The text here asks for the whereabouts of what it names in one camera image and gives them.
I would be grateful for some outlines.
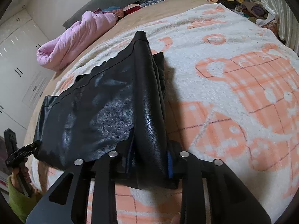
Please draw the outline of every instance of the bed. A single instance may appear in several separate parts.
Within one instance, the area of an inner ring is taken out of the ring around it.
[[[288,223],[286,208],[293,213],[298,204],[299,60],[270,30],[221,4],[166,0],[120,20],[54,75],[34,110],[24,144],[32,143],[44,97],[59,95],[78,75],[114,57],[138,30],[146,32],[153,54],[164,52],[168,137],[198,158],[222,158],[273,223]],[[62,173],[32,157],[27,166],[42,192]],[[180,211],[181,190],[117,185],[116,202],[119,223],[170,223]]]

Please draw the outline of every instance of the green sleeve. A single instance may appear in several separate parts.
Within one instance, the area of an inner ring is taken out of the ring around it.
[[[8,204],[20,220],[25,223],[27,216],[33,207],[35,207],[40,197],[37,194],[33,194],[32,197],[29,198],[17,191],[11,183],[11,176],[8,177],[7,182],[9,193]]]

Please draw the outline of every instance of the beige bed sheet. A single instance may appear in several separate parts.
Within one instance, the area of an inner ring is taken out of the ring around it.
[[[35,127],[38,120],[38,115],[46,95],[52,95],[56,83],[61,80],[61,78],[88,52],[90,52],[96,45],[101,44],[117,35],[133,29],[139,25],[146,24],[148,22],[153,22],[162,18],[173,16],[176,14],[183,13],[189,9],[195,8],[197,6],[209,4],[206,0],[165,0],[160,3],[156,3],[147,7],[144,7],[132,14],[121,19],[111,30],[105,33],[102,37],[96,40],[91,46],[89,46],[85,51],[83,51],[77,59],[75,59],[68,67],[62,70],[60,73],[56,73],[53,78],[48,83],[45,88],[41,98],[39,99],[33,115],[31,117],[26,137],[24,140],[24,146],[31,144],[33,142]],[[32,163],[32,156],[28,159],[27,167],[29,169]],[[41,186],[47,186],[47,165],[39,162],[38,164],[38,174]]]

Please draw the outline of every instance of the person's arm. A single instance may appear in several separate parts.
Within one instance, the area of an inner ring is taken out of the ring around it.
[[[25,223],[27,216],[40,200],[41,195],[39,193],[33,193],[32,197],[26,197],[22,193],[22,189],[17,181],[16,175],[19,172],[19,168],[15,168],[12,175],[8,177],[8,193],[9,193],[9,206],[14,213]],[[22,169],[27,182],[30,182],[28,169]]]

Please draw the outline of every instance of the cabinet handle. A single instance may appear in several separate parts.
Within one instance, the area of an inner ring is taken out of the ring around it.
[[[15,70],[15,72],[21,77],[21,75]]]
[[[19,71],[20,71],[20,73],[22,73],[22,75],[23,75],[23,72],[21,72],[21,70],[19,69],[19,68],[17,68]]]

